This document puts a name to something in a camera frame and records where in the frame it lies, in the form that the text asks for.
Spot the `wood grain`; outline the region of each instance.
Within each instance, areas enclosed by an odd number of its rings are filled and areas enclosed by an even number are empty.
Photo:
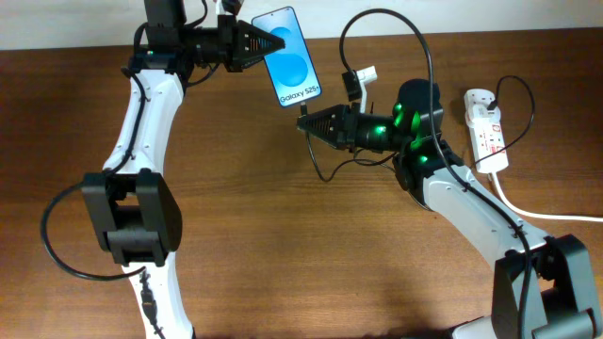
[[[601,214],[603,30],[429,35],[446,110],[445,138],[471,162],[462,97],[513,73],[538,116],[501,174],[530,211]],[[337,40],[308,41],[324,94],[345,103]],[[369,100],[387,114],[399,85],[425,77],[414,37],[349,39],[353,68],[376,65]],[[0,337],[141,338],[127,282],[84,282],[47,257],[41,211],[100,169],[119,134],[129,47],[0,53]],[[504,85],[505,135],[529,118],[521,86]],[[446,220],[418,208],[382,169],[314,173],[299,112],[282,109],[266,70],[223,70],[190,90],[171,129],[166,180],[183,212],[178,276],[202,337],[361,337],[443,329],[490,312],[493,273]],[[315,143],[331,170],[347,153]],[[531,220],[589,248],[603,296],[603,227]],[[117,273],[95,242],[81,197],[53,214],[50,236],[73,266]]]

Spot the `brown wooden surface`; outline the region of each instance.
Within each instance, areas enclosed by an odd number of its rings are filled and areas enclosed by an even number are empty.
[[[471,161],[463,94],[523,76],[538,102],[528,136],[501,174],[530,211],[601,214],[603,30],[430,35],[446,109],[443,130]],[[323,87],[311,110],[345,103],[337,40],[310,40]],[[129,47],[0,53],[0,337],[141,338],[128,282],[64,274],[40,241],[42,209],[97,171],[122,126]],[[352,67],[387,114],[399,85],[424,77],[411,36],[347,41]],[[528,96],[504,86],[504,132],[518,135]],[[418,208],[391,173],[350,166],[318,180],[297,108],[277,105],[265,67],[223,70],[188,92],[174,120],[166,180],[184,217],[178,278],[200,336],[360,337],[446,328],[488,315],[493,273],[445,219]],[[349,158],[315,142],[330,171]],[[603,225],[530,220],[589,248],[603,296]],[[118,273],[98,247],[81,196],[52,216],[56,250],[75,267]]]

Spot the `blue smartphone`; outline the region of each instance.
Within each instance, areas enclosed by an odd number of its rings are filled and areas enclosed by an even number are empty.
[[[322,89],[293,8],[257,16],[252,25],[285,40],[285,49],[264,57],[279,104],[287,107],[318,97]]]

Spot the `white power strip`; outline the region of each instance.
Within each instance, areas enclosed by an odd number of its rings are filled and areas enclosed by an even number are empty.
[[[494,93],[486,89],[470,89],[464,95],[464,118],[469,126],[475,161],[496,153],[505,147],[500,126],[500,108],[488,110],[495,100]],[[477,164],[479,173],[495,173],[509,166],[507,152],[503,151]]]

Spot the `white backdrop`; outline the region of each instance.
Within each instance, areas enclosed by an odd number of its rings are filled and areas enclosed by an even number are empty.
[[[214,6],[206,25],[215,25]],[[185,0],[187,16],[201,16],[200,0]],[[306,38],[338,37],[368,8],[391,8],[424,33],[546,29],[603,25],[603,0],[247,0],[239,19],[292,6]],[[143,0],[1,0],[0,49],[131,44],[145,21]],[[359,21],[350,35],[410,33],[382,15]]]

